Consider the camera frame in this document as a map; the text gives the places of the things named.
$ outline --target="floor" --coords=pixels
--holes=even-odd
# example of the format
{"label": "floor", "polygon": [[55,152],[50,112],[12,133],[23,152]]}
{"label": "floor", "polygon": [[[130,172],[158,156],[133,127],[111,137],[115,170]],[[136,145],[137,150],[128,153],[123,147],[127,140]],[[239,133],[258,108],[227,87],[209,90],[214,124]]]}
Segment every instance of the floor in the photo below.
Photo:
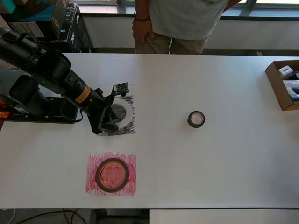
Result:
{"label": "floor", "polygon": [[[62,211],[62,209],[16,209],[15,217],[12,220],[11,224],[15,224],[17,222],[20,222],[24,219],[27,219],[29,217],[45,213],[45,212],[52,212],[52,211]],[[9,220],[11,219],[13,215],[14,210],[8,209],[6,211],[3,211],[0,209],[0,224],[7,224]],[[71,220],[71,214],[72,213],[66,213],[66,216],[69,220]],[[78,214],[81,215],[87,224],[90,223],[90,214],[91,209],[80,209],[78,210]],[[32,220],[28,220],[24,222],[25,224],[67,224],[65,217],[63,213],[58,214],[49,214],[44,215],[40,217],[36,217]],[[74,216],[73,218],[73,224],[82,224],[83,222],[81,219],[79,219],[77,216]]]}

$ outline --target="cardboard box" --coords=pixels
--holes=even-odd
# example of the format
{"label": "cardboard box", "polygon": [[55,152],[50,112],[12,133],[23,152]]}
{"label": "cardboard box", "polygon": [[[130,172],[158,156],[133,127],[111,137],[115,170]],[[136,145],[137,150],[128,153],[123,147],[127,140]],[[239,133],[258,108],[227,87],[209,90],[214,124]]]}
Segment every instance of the cardboard box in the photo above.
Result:
{"label": "cardboard box", "polygon": [[15,7],[13,0],[0,0],[0,13],[12,13]]}
{"label": "cardboard box", "polygon": [[57,40],[69,0],[28,0],[11,14],[2,14],[18,33],[32,32],[39,40]]}
{"label": "cardboard box", "polygon": [[78,4],[69,3],[66,8],[66,13],[64,20],[73,22],[76,31],[79,30],[79,22],[81,22],[82,17],[80,16],[80,9]]}
{"label": "cardboard box", "polygon": [[57,49],[63,53],[82,53],[83,47],[77,34],[74,24],[71,21],[64,21],[57,41],[42,42],[42,45]]}
{"label": "cardboard box", "polygon": [[283,111],[299,110],[299,102],[293,102],[281,80],[278,69],[290,66],[294,71],[299,71],[299,60],[294,61],[274,61],[267,69],[266,74],[275,92],[278,103]]}
{"label": "cardboard box", "polygon": [[64,19],[73,22],[75,29],[79,34],[80,40],[82,42],[84,52],[85,53],[91,52],[90,48],[92,48],[93,45],[90,40],[88,31],[86,29],[83,17],[80,14],[80,9],[78,4],[70,3],[68,5]]}

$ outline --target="brown tape roll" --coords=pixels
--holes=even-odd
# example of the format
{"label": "brown tape roll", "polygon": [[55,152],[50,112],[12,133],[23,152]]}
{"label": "brown tape roll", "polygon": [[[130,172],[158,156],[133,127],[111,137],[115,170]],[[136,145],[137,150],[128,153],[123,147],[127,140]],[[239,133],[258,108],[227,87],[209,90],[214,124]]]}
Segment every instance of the brown tape roll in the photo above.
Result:
{"label": "brown tape roll", "polygon": [[[104,168],[112,163],[117,163],[119,165],[121,165],[123,168],[124,168],[124,172],[125,172],[125,177],[124,177],[124,180],[123,182],[119,185],[119,186],[116,186],[115,188],[112,188],[112,187],[108,187],[108,186],[105,186],[105,184],[103,183],[103,181],[101,180],[101,174],[102,174],[102,171],[104,170]],[[96,176],[95,176],[95,180],[97,182],[97,185],[98,187],[105,191],[105,192],[108,192],[108,193],[114,193],[114,192],[117,192],[121,189],[123,189],[126,184],[128,183],[128,180],[129,180],[129,168],[128,166],[125,164],[124,161],[120,160],[120,159],[117,159],[117,158],[110,158],[110,159],[106,159],[104,160],[97,168],[97,171],[96,171]]]}

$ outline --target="khaki pants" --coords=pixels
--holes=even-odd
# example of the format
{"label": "khaki pants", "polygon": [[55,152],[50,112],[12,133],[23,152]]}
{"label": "khaki pants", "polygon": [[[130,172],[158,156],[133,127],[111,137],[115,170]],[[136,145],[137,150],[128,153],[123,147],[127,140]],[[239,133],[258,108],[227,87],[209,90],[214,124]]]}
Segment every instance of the khaki pants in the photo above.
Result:
{"label": "khaki pants", "polygon": [[161,34],[155,34],[155,38],[150,38],[147,34],[144,43],[135,42],[137,54],[171,54],[176,55],[200,55],[205,48],[208,38],[204,40],[182,40],[172,39],[172,44],[169,47],[171,37]]}

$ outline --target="black cable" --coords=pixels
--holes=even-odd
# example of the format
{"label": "black cable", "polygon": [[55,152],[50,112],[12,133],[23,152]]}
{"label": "black cable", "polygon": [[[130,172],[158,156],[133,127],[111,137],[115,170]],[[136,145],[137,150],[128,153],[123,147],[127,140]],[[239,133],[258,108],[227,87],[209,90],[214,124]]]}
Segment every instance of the black cable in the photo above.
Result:
{"label": "black cable", "polygon": [[73,213],[72,216],[71,216],[71,224],[73,224],[73,217],[74,217],[74,214],[75,214],[75,213]]}
{"label": "black cable", "polygon": [[65,215],[65,211],[64,211],[64,209],[62,209],[62,211],[64,212],[64,217],[65,217],[65,220],[66,220],[67,224],[70,224],[70,222],[67,220],[67,217],[66,217],[66,215]]}
{"label": "black cable", "polygon": [[63,111],[63,108],[64,108],[64,105],[61,106],[60,109],[59,109],[61,116],[62,116],[64,119],[73,121],[73,122],[75,122],[75,123],[80,122],[80,121],[83,120],[82,111],[88,109],[88,107],[82,107],[82,108],[80,109],[81,118],[78,119],[78,120],[74,120],[74,119],[68,118],[68,117],[66,117],[66,116],[64,115],[64,113],[62,112],[62,111]]}
{"label": "black cable", "polygon": [[82,216],[80,216],[80,215],[79,215],[78,213],[76,213],[75,211],[71,211],[71,210],[52,211],[52,212],[42,213],[42,214],[39,214],[39,215],[30,217],[30,218],[27,218],[27,219],[25,219],[25,220],[22,220],[22,221],[20,221],[20,222],[18,222],[18,223],[16,223],[16,224],[24,223],[24,222],[26,222],[26,221],[28,221],[28,220],[31,220],[31,219],[36,218],[36,217],[39,217],[39,216],[48,215],[48,214],[55,214],[55,213],[63,213],[63,212],[71,212],[71,213],[73,213],[73,215],[76,214],[77,216],[79,216],[79,217],[82,219],[82,221],[84,222],[84,224],[86,224],[86,221],[83,219]]}

